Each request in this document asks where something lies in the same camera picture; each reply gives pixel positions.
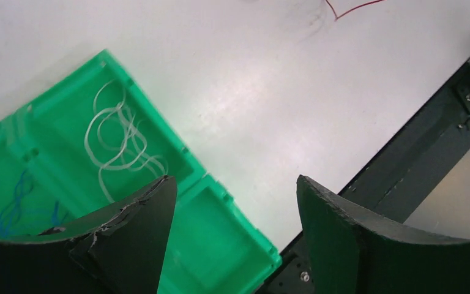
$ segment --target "table surface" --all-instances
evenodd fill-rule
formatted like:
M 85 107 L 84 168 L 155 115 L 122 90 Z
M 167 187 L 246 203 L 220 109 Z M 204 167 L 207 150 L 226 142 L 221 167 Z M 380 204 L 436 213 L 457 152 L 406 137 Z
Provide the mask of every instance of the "table surface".
M 103 48 L 282 249 L 298 175 L 339 191 L 468 58 L 470 1 L 0 0 L 0 119 Z

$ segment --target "metal frame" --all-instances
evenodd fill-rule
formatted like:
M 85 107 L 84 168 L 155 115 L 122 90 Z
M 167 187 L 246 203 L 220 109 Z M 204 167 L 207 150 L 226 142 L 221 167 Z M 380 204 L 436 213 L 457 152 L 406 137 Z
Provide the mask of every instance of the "metal frame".
M 402 223 L 469 149 L 470 59 L 339 195 Z M 310 262 L 303 233 L 282 251 L 282 258 L 283 265 L 256 293 L 314 293 L 313 280 L 304 282 Z

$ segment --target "green container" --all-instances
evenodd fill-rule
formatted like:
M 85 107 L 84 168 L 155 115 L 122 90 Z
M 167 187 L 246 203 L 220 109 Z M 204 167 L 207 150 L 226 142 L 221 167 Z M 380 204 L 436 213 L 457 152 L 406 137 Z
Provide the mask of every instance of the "green container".
M 89 148 L 101 162 L 118 153 L 108 146 L 122 146 L 126 140 L 121 116 L 109 120 L 97 116 L 123 105 L 122 101 L 129 108 L 122 108 L 123 117 L 129 112 L 134 117 L 127 124 L 127 135 L 134 134 L 135 126 L 146 138 L 145 153 L 162 158 L 168 174 L 177 179 L 176 212 L 159 292 L 254 290 L 280 264 L 276 248 L 249 223 L 226 190 L 205 176 L 194 155 L 107 51 L 0 122 L 0 216 L 17 197 L 14 191 L 23 173 L 28 183 L 21 187 L 28 194 L 22 198 L 23 213 L 13 223 L 13 234 L 38 234 L 57 221 L 84 216 L 160 176 L 146 168 L 100 171 L 91 160 L 84 145 L 86 134 Z M 125 146 L 136 148 L 132 141 Z M 135 153 L 125 156 L 128 162 Z

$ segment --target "blue cable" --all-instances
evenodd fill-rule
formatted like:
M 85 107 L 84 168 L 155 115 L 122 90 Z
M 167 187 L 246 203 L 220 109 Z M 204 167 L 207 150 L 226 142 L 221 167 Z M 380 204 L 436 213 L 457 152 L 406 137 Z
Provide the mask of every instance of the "blue cable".
M 29 179 L 29 186 L 26 186 L 26 180 Z M 33 178 L 31 175 L 27 174 L 27 170 L 24 170 L 19 178 L 19 181 L 15 185 L 13 190 L 13 200 L 3 208 L 0 213 L 0 236 L 7 238 L 13 235 L 12 226 L 16 225 L 22 216 L 21 201 L 22 199 L 31 193 L 33 190 Z M 59 200 L 55 201 L 54 211 L 51 214 L 51 224 L 56 227 L 61 225 L 69 213 L 66 213 L 65 216 L 59 220 L 58 218 L 59 211 Z

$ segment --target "tangled white cord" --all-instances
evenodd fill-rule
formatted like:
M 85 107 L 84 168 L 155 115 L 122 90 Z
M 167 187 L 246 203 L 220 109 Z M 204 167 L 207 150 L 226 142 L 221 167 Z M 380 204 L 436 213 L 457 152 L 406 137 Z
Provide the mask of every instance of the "tangled white cord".
M 100 184 L 100 188 L 102 188 L 102 191 L 105 194 L 105 197 L 110 203 L 114 202 L 114 199 L 111 197 L 111 194 L 109 193 L 109 191 L 105 187 L 105 183 L 103 182 L 102 172 L 104 170 L 111 170 L 111 171 L 129 170 L 131 172 L 137 172 L 141 170 L 142 168 L 146 168 L 152 172 L 155 178 L 157 178 L 159 175 L 166 175 L 168 173 L 168 166 L 166 167 L 163 166 L 163 164 L 161 164 L 161 162 L 158 160 L 158 159 L 161 159 L 165 161 L 165 159 L 162 156 L 159 156 L 159 155 L 149 156 L 148 154 L 146 154 L 145 151 L 147 150 L 147 139 L 138 130 L 138 126 L 143 120 L 138 121 L 136 126 L 134 125 L 134 118 L 136 114 L 134 114 L 133 111 L 130 109 L 130 107 L 127 104 L 125 104 L 125 100 L 127 98 L 127 92 L 124 87 L 122 87 L 123 98 L 115 107 L 104 108 L 103 110 L 97 113 L 96 101 L 98 99 L 98 96 L 108 85 L 112 84 L 113 82 L 114 80 L 111 80 L 105 85 L 103 85 L 94 96 L 94 100 L 92 102 L 92 109 L 93 109 L 95 116 L 92 118 L 91 122 L 89 123 L 88 129 L 86 131 L 86 135 L 84 136 L 84 146 L 89 155 L 89 158 L 99 168 L 98 169 L 98 182 Z M 100 142 L 101 146 L 104 149 L 117 152 L 117 154 L 113 156 L 113 158 L 108 160 L 107 162 L 99 161 L 94 155 L 91 147 L 89 146 L 89 133 L 93 125 L 97 122 L 97 120 L 100 117 L 103 117 L 103 118 L 99 122 L 98 128 L 97 128 L 98 141 Z M 120 146 L 110 146 L 106 144 L 103 140 L 102 126 L 103 126 L 103 123 L 108 120 L 117 121 L 123 128 L 124 138 Z M 129 142 L 134 147 L 135 152 L 128 149 Z M 125 153 L 129 154 L 130 156 L 133 156 L 134 159 L 132 159 L 130 162 L 126 162 L 125 157 L 124 157 Z M 135 167 L 134 165 L 137 162 L 139 162 L 140 164 L 139 166 Z M 151 164 L 153 164 L 157 169 L 159 169 L 160 173 L 157 173 L 156 169 L 154 169 L 154 167 Z

